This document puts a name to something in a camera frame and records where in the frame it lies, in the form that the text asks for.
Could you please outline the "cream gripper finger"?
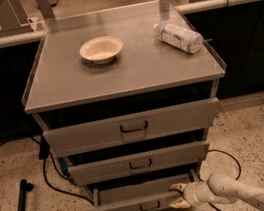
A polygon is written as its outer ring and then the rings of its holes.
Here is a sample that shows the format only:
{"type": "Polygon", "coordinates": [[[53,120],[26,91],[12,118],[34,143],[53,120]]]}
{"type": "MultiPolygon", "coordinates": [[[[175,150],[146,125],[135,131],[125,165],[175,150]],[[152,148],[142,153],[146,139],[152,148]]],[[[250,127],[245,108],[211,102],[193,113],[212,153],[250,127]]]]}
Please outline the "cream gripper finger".
{"type": "Polygon", "coordinates": [[[172,203],[170,203],[170,207],[174,208],[174,209],[187,209],[190,208],[190,203],[187,202],[183,197],[180,197],[178,199],[176,199],[175,201],[173,201],[172,203]]]}
{"type": "Polygon", "coordinates": [[[173,184],[170,187],[171,191],[178,191],[178,192],[184,192],[184,189],[186,188],[186,184],[185,183],[179,183],[179,184],[173,184]]]}

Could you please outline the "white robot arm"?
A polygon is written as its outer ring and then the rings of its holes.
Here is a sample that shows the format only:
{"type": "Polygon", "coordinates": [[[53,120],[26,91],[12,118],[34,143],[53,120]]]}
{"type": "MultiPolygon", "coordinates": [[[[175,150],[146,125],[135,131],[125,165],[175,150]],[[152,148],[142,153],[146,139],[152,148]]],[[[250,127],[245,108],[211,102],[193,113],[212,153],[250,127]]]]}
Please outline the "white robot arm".
{"type": "Polygon", "coordinates": [[[202,182],[173,184],[171,190],[181,196],[170,204],[172,208],[190,208],[204,203],[232,204],[238,199],[264,211],[264,189],[247,185],[220,172],[202,182]]]}

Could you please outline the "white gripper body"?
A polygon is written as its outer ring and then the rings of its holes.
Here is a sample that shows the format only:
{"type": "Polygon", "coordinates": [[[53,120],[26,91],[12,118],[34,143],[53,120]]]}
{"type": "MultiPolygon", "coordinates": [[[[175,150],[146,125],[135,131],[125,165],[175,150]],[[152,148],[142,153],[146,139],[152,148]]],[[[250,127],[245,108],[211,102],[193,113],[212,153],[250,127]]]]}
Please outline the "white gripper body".
{"type": "Polygon", "coordinates": [[[202,182],[187,183],[183,190],[184,200],[192,206],[198,206],[205,202],[210,202],[213,197],[208,184],[202,182]]]}

